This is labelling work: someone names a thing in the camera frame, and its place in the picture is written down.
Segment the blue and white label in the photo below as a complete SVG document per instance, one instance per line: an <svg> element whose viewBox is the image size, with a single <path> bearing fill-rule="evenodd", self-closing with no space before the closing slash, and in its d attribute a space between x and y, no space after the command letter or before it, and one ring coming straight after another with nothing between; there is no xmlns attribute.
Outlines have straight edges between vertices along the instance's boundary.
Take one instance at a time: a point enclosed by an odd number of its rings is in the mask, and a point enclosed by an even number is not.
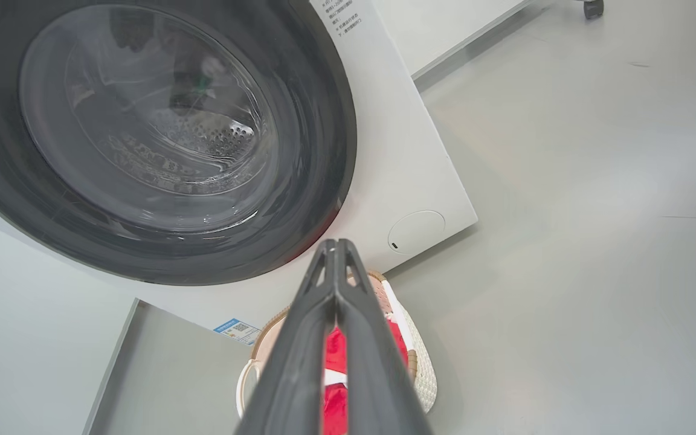
<svg viewBox="0 0 696 435"><path fill-rule="evenodd" d="M232 338L235 341L240 341L246 346L253 346L259 336L259 328L249 324L244 324L238 319L232 319L225 322L220 327L214 329L215 332L222 334L225 337Z"/></svg>

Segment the gray floor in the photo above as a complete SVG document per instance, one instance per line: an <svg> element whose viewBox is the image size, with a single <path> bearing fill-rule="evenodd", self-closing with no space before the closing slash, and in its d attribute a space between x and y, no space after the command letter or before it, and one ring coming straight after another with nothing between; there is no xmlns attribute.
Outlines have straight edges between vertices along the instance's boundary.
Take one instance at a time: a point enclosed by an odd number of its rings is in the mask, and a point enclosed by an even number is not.
<svg viewBox="0 0 696 435"><path fill-rule="evenodd" d="M436 433L696 433L696 2L536 3L436 73L481 221L388 275ZM139 321L94 432L229 433L246 349Z"/></svg>

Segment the washing machine door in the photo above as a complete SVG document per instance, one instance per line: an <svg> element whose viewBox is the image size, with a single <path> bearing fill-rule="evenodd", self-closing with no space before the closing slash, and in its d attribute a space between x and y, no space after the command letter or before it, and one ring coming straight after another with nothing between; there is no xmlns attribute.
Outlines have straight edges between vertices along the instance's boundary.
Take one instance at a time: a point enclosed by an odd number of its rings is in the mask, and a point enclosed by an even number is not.
<svg viewBox="0 0 696 435"><path fill-rule="evenodd" d="M0 1L0 214L93 267L229 283L303 253L356 156L306 1Z"/></svg>

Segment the white woven basket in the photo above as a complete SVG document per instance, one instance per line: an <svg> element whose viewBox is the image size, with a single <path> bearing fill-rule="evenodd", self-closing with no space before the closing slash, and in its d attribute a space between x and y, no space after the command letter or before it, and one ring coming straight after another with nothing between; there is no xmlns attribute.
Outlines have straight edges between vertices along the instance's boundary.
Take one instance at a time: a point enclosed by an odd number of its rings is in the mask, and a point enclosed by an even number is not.
<svg viewBox="0 0 696 435"><path fill-rule="evenodd" d="M428 357L423 339L421 339L420 333L417 332L410 314L399 303L394 290L385 276L372 271L368 272L368 274L375 289L375 294L378 296L378 302L381 304L381 309L383 309L385 314L393 313L395 322L399 325L404 345L407 347L408 369L413 379L415 393L417 393L417 398L420 400L423 411L427 413L433 407L434 400L437 397L437 378L434 375L434 367L431 365L431 358ZM248 374L251 369L254 369L257 372L257 377L259 377L263 366L265 366L265 360L267 360L268 354L272 349L272 344L278 338L287 313L288 308L285 308L284 311L273 317L262 328L262 332L257 338L257 343L254 345L254 349L251 350L251 359L243 367L240 377L238 377L237 387L235 388L235 403L239 416L243 415L245 407L243 397ZM326 378L340 378L342 375L331 370L327 372Z"/></svg>

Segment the white washing machine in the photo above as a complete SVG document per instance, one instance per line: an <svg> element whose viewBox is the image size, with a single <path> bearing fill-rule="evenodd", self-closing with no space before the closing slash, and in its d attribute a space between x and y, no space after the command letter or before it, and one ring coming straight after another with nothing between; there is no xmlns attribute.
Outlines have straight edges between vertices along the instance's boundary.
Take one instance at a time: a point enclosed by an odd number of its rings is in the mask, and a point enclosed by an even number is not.
<svg viewBox="0 0 696 435"><path fill-rule="evenodd" d="M324 237L385 272L476 222L370 0L96 3L0 0L0 231L37 276L262 327Z"/></svg>

